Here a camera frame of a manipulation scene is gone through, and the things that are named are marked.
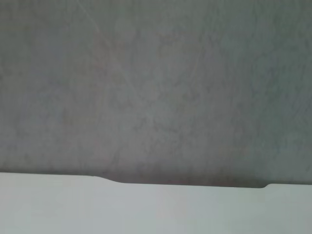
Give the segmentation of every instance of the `white surface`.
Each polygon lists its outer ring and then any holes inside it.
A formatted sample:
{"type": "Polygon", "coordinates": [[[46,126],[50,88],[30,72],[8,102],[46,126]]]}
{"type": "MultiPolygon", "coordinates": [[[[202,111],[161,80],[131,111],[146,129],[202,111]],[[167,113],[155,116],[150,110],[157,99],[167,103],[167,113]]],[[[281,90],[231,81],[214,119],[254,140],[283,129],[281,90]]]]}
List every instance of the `white surface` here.
{"type": "Polygon", "coordinates": [[[305,234],[312,186],[264,189],[123,184],[0,174],[1,234],[305,234]]]}

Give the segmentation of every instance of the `textured wall surface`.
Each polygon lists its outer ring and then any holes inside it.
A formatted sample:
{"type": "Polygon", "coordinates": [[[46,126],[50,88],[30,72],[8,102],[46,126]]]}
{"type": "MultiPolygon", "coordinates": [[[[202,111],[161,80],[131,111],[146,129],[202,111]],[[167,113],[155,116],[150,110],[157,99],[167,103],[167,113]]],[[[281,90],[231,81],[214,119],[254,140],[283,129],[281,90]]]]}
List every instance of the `textured wall surface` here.
{"type": "Polygon", "coordinates": [[[0,171],[312,183],[310,0],[1,0],[0,171]]]}

